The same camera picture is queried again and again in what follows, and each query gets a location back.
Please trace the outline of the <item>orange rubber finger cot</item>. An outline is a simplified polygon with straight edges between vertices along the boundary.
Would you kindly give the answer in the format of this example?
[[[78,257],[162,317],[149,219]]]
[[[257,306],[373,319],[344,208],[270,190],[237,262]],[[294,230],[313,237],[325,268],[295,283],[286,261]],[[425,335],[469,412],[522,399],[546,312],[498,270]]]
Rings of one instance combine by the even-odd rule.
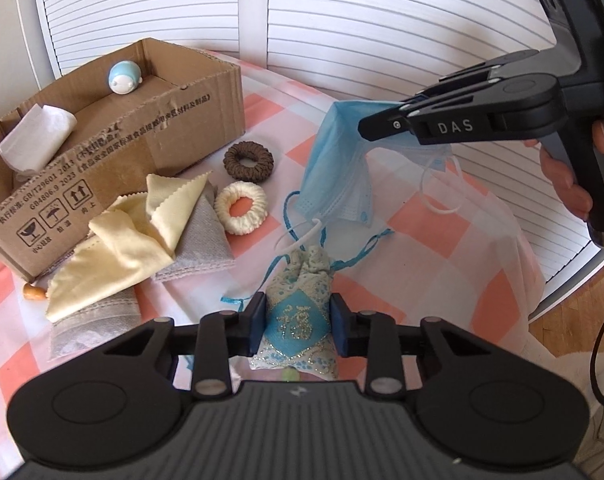
[[[46,289],[29,283],[24,284],[22,294],[28,301],[44,301],[47,299]]]

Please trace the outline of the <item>brown cardboard box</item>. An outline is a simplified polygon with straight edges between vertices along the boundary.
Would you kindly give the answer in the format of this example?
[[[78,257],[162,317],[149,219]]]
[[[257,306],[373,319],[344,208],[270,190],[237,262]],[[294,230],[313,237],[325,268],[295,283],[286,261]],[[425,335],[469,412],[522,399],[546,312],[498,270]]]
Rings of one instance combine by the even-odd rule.
[[[120,61],[141,68],[126,96],[108,88]],[[148,174],[175,176],[244,133],[241,68],[145,38],[53,81],[0,118],[0,142],[35,105],[77,118],[52,161],[26,182],[0,156],[0,261],[31,281],[67,255],[88,223]]]

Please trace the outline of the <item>grey cleaning cloth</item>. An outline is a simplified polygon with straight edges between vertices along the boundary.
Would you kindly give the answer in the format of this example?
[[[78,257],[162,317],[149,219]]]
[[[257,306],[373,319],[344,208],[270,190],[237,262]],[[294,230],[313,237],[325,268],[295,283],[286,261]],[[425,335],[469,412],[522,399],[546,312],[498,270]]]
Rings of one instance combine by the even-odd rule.
[[[153,281],[162,283],[233,266],[230,245],[214,210],[214,200],[215,188],[207,183],[181,234],[176,261],[154,274]],[[50,358],[98,347],[140,323],[138,300],[134,289],[129,287],[53,323]]]

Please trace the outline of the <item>blue embroidered sachet pouch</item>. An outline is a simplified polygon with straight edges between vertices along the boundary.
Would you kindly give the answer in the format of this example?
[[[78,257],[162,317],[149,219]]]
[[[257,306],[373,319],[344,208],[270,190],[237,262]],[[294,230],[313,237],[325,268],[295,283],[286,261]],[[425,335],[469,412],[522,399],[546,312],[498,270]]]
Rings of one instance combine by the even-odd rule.
[[[293,373],[320,379],[338,378],[338,352],[330,322],[329,299],[334,275],[356,266],[381,238],[393,233],[385,229],[370,237],[351,259],[334,260],[325,251],[327,229],[315,219],[311,229],[300,236],[291,223],[291,192],[282,207],[282,219],[292,247],[271,260],[262,285],[266,288],[266,324],[259,348],[250,358],[252,370],[281,370],[282,378]]]

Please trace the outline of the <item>blue white plush toy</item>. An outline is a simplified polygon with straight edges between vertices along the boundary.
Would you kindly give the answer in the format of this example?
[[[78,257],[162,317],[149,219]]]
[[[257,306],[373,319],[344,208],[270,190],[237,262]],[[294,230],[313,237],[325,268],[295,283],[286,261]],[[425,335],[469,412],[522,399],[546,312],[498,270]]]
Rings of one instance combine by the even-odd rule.
[[[108,73],[108,88],[119,96],[136,90],[142,84],[140,66],[134,61],[120,61],[115,63]]]

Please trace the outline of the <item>folded white towel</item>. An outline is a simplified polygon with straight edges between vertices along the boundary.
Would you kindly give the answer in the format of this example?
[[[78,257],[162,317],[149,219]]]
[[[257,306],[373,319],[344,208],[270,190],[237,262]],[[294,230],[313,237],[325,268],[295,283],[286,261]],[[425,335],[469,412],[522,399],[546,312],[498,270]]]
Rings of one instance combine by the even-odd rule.
[[[36,174],[48,165],[77,125],[63,108],[35,104],[0,142],[0,156],[19,174]]]

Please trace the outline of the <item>blue surgical face mask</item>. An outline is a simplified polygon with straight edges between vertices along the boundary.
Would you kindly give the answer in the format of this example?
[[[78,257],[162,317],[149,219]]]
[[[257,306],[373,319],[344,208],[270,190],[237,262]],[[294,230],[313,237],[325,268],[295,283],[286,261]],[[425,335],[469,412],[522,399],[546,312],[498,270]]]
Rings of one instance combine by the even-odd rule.
[[[297,191],[294,209],[305,223],[313,226],[318,219],[327,229],[327,239],[334,234],[344,242],[350,235],[359,235],[372,225],[372,186],[366,155],[375,148],[384,148],[414,162],[422,168],[419,198],[435,214],[454,214],[466,200],[465,179],[457,157],[448,145],[419,144],[416,136],[405,132],[378,141],[367,141],[358,132],[361,118],[398,106],[389,101],[335,101],[321,123],[311,156],[305,167],[301,189]],[[454,165],[459,184],[453,208],[439,208],[432,196],[424,193],[427,174],[446,170]]]

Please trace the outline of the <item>cream hair scrunchie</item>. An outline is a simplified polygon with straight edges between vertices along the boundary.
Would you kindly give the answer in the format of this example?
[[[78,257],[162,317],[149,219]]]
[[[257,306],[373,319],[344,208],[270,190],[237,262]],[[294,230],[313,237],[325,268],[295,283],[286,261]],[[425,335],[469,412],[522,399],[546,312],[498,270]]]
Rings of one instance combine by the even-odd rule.
[[[266,221],[268,200],[259,185],[237,181],[217,194],[214,209],[228,234],[242,236],[253,233]]]

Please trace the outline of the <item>pink checkered tablecloth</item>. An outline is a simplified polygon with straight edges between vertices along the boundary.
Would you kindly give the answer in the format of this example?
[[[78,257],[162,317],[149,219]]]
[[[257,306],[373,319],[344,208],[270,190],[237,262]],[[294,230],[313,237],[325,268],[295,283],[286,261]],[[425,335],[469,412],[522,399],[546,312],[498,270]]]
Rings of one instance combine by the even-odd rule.
[[[276,274],[277,253],[307,229],[294,210],[294,191],[331,97],[252,64],[241,72],[245,135],[265,145],[276,162],[264,184],[268,218],[253,233],[230,238],[230,269],[138,284],[144,320],[170,316],[193,324],[236,307]],[[536,359],[542,349],[528,318],[545,280],[508,206],[470,174],[424,170],[383,148],[369,152],[367,164],[371,225],[335,222],[327,229],[327,253],[346,262],[334,290],[355,310],[381,311],[409,325],[437,315]],[[6,426],[6,404],[24,382],[55,367],[46,306],[26,300],[22,290],[21,279],[0,262],[0,479],[21,461]]]

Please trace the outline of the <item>brown hair scrunchie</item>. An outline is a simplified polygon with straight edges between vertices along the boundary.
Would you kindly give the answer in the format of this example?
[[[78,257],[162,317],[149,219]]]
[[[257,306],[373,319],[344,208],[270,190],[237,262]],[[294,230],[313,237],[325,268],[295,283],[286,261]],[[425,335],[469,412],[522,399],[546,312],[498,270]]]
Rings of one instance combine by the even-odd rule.
[[[242,141],[228,148],[223,164],[227,174],[237,181],[262,183],[273,173],[275,161],[264,145]]]

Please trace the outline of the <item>yellow cleaning cloth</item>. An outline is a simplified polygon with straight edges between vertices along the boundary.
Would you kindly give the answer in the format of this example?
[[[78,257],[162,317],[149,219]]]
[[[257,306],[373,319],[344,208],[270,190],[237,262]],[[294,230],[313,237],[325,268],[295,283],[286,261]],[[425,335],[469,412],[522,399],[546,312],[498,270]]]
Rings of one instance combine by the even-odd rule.
[[[207,182],[206,172],[193,179],[148,174],[144,192],[119,196],[92,218],[91,236],[49,282],[47,320],[58,323],[172,264]]]

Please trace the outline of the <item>white louvered closet door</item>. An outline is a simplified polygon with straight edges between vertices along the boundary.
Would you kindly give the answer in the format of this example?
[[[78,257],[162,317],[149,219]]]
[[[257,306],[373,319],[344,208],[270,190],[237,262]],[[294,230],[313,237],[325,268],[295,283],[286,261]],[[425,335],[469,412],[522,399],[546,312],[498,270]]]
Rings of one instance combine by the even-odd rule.
[[[35,0],[55,76],[153,38],[227,54],[340,100],[402,100],[556,38],[538,0]]]

